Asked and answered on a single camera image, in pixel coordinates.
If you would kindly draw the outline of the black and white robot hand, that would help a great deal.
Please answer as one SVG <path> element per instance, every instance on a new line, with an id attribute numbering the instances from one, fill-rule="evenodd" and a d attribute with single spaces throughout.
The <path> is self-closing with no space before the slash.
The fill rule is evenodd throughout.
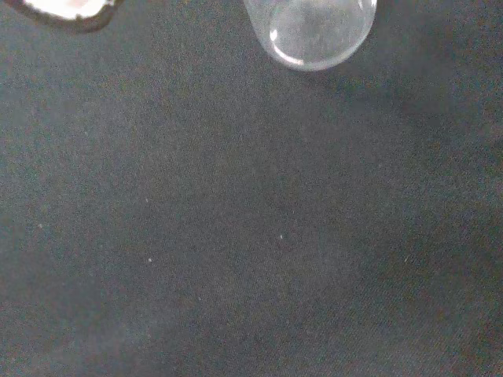
<path id="1" fill-rule="evenodd" d="M 123 1 L 6 0 L 3 3 L 38 24 L 81 34 L 107 26 Z"/>

